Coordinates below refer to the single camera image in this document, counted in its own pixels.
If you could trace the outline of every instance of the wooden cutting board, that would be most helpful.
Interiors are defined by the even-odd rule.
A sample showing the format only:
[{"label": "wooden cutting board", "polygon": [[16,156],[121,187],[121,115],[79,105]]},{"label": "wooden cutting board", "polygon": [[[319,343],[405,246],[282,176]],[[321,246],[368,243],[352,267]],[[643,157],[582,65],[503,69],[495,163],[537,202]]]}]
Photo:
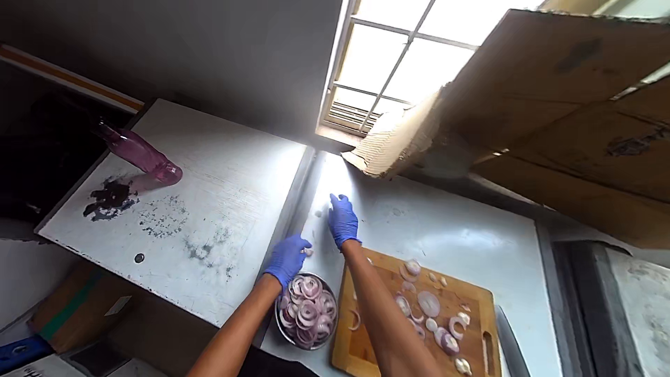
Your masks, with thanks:
[{"label": "wooden cutting board", "polygon": [[[397,291],[400,291],[404,281],[400,275],[400,266],[404,265],[405,261],[370,249],[364,248],[363,250],[365,255],[372,260],[389,292],[395,295]],[[437,283],[430,280],[428,275],[430,272],[438,278]],[[450,276],[445,276],[448,284],[447,287],[443,287],[439,283],[442,276],[444,275],[422,267],[419,279],[414,283],[417,293],[427,290],[440,300],[440,315],[435,318],[439,326],[448,329],[449,318],[456,316],[458,312],[469,314],[470,325],[464,332],[463,340],[459,341],[460,353],[457,356],[448,356],[442,351],[435,342],[433,333],[425,328],[425,321],[421,324],[426,332],[424,345],[435,356],[444,371],[444,376],[462,376],[456,371],[454,365],[454,360],[460,357],[468,360],[473,376],[500,377],[500,354],[493,295],[486,289]],[[417,303],[417,293],[405,291],[403,296],[409,301],[414,316],[420,317],[423,313]],[[471,311],[466,311],[462,305],[466,305]],[[358,305],[354,300],[354,283],[351,274],[345,267],[340,288],[339,322],[335,334],[332,364],[356,377],[380,376],[377,359],[364,323],[356,331],[348,329],[355,321],[355,316],[350,309],[358,310]]]}]

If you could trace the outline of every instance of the steel bowl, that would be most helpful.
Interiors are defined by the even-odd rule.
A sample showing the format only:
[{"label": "steel bowl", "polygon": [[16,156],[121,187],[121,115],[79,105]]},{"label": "steel bowl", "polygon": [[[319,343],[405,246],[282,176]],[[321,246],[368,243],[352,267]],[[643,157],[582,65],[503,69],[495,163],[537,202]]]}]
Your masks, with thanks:
[{"label": "steel bowl", "polygon": [[[332,294],[332,296],[333,296],[333,299],[335,299],[336,310],[338,310],[338,311],[340,310],[340,307],[338,306],[338,303],[337,303],[337,297],[335,297],[335,294],[333,293],[333,290],[330,289],[330,286],[328,285],[328,283],[323,278],[321,278],[321,276],[318,276],[317,274],[312,274],[311,272],[299,272],[298,274],[296,274],[296,276],[298,276],[298,275],[300,275],[300,276],[312,276],[314,278],[317,278],[317,279],[321,280],[321,285],[322,285],[323,289],[326,289],[328,292],[330,292],[330,294]],[[281,310],[279,308],[279,303],[280,303],[280,300],[275,300],[275,323],[277,324],[277,327],[279,328],[279,332],[284,336],[284,338],[286,340],[288,340],[288,342],[290,344],[293,344],[294,346],[296,346],[300,349],[304,349],[306,351],[314,351],[315,349],[319,349],[319,348],[323,347],[324,345],[326,345],[328,343],[328,341],[330,340],[330,338],[335,334],[335,330],[337,329],[337,322],[338,322],[337,321],[337,319],[338,319],[337,314],[339,314],[339,313],[337,313],[335,315],[335,320],[333,320],[333,322],[334,322],[333,331],[330,332],[328,337],[326,337],[324,340],[322,340],[321,343],[319,343],[317,345],[313,345],[309,349],[300,347],[298,344],[295,343],[295,341],[293,339],[291,339],[291,337],[286,333],[286,331],[284,331],[284,327],[281,324],[281,321],[279,320],[279,311]]]}]

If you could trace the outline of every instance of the knife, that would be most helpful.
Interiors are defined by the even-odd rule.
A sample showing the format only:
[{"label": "knife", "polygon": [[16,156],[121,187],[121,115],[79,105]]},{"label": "knife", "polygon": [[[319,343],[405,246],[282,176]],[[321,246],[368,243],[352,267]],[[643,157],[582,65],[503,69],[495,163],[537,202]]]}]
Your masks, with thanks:
[{"label": "knife", "polygon": [[512,377],[531,377],[517,343],[517,338],[514,336],[512,327],[509,325],[507,316],[505,316],[505,312],[500,305],[496,305],[496,324],[498,325],[500,346],[502,347],[502,353],[505,355],[510,375]]}]

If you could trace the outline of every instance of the pink plastic bottle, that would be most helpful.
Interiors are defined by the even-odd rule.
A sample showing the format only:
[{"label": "pink plastic bottle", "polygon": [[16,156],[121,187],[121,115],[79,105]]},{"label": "pink plastic bottle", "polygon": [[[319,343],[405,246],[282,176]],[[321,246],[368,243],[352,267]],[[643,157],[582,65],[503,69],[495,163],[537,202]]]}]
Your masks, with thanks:
[{"label": "pink plastic bottle", "polygon": [[135,132],[128,129],[117,131],[101,119],[95,134],[107,143],[113,154],[154,176],[160,182],[171,186],[182,179],[182,169]]}]

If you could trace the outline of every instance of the hand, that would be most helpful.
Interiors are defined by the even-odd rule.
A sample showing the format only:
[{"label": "hand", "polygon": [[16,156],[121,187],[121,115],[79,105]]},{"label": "hand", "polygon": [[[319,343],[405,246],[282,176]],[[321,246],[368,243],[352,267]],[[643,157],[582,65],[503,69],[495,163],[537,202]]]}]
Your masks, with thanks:
[{"label": "hand", "polygon": [[348,197],[342,194],[340,194],[340,199],[338,200],[335,195],[330,194],[330,202],[333,204],[333,208],[328,211],[328,227],[335,239],[337,248],[341,250],[342,244],[346,240],[355,239],[358,242],[360,240],[356,238],[358,217],[356,217],[351,207],[351,202]]},{"label": "hand", "polygon": [[300,238],[300,234],[292,235],[285,240],[279,242],[272,249],[272,256],[270,263],[265,269],[265,274],[271,274],[279,280],[282,288],[293,280],[295,274],[302,268],[307,254],[301,251],[304,248],[310,248],[312,244],[306,239]]}]

